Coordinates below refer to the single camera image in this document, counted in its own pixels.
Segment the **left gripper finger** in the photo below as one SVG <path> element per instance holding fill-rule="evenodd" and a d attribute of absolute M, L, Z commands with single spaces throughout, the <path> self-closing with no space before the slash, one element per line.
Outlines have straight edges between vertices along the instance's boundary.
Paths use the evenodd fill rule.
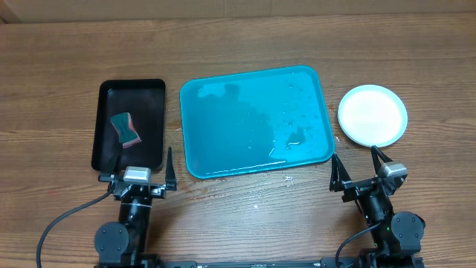
<path fill-rule="evenodd" d="M 166 163 L 166 174 L 165 174 L 165 182 L 167 185 L 176 185 L 176 174 L 173 167 L 173 154 L 172 148 L 169 147 L 167 150 L 167 163 Z"/>
<path fill-rule="evenodd" d="M 120 166 L 120 158 L 123 146 L 118 143 L 113 145 L 108 150 L 104 150 L 101 156 L 101 173 L 117 173 L 118 166 Z"/>

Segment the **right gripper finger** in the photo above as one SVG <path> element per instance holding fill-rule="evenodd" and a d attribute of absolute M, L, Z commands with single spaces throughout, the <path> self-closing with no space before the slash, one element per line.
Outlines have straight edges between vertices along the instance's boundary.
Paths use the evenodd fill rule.
<path fill-rule="evenodd" d="M 337 153 L 334 153 L 331 158 L 332 162 L 332 171 L 330 177 L 331 185 L 343 185 L 351 182 L 350 175 L 343 166 L 341 160 L 338 157 Z"/>
<path fill-rule="evenodd" d="M 392 159 L 386 156 L 376 145 L 371 146 L 370 151 L 376 173 L 378 173 L 383 163 L 392 162 Z"/>

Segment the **light blue plate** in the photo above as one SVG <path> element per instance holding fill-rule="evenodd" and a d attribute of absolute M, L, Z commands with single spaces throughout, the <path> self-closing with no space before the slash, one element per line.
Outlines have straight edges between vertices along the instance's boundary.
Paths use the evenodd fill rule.
<path fill-rule="evenodd" d="M 348 91 L 338 105 L 337 117 L 344 134 L 365 147 L 392 145 L 408 126 L 408 111 L 400 97 L 373 84 Z"/>

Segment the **pink green sponge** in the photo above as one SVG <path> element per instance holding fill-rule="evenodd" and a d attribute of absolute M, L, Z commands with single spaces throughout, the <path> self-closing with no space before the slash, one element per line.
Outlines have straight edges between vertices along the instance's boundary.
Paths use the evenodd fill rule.
<path fill-rule="evenodd" d="M 129 112 L 113 115 L 110 118 L 110 122 L 118 134 L 118 141 L 123 149 L 141 142 L 141 137 L 135 130 L 132 123 L 132 116 Z"/>

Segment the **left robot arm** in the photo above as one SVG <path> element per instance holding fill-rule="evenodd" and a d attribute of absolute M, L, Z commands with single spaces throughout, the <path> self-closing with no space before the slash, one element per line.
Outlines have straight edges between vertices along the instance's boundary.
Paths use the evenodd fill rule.
<path fill-rule="evenodd" d="M 108 192 L 120 202 L 116 222 L 103 224 L 94 236 L 99 254 L 99 267 L 164 267 L 156 254 L 147 254 L 149 219 L 154 199 L 163 199 L 167 191 L 177 189 L 172 149 L 167 150 L 165 183 L 151 182 L 147 167 L 129 166 L 119 173 L 101 173 L 100 182 L 107 182 Z"/>

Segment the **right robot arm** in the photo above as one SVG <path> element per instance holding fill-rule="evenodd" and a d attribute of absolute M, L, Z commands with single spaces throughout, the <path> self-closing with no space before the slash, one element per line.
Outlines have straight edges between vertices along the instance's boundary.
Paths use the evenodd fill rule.
<path fill-rule="evenodd" d="M 421 250 L 425 221 L 409 211 L 395 212 L 390 201 L 405 182 L 408 170 L 386 156 L 377 146 L 370 148 L 375 175 L 354 182 L 337 154 L 332 155 L 329 189 L 343 194 L 343 202 L 354 202 L 367 228 L 347 238 L 337 249 L 335 267 L 423 267 Z M 371 234 L 374 247 L 363 249 L 349 261 L 341 257 L 343 248 L 356 238 Z"/>

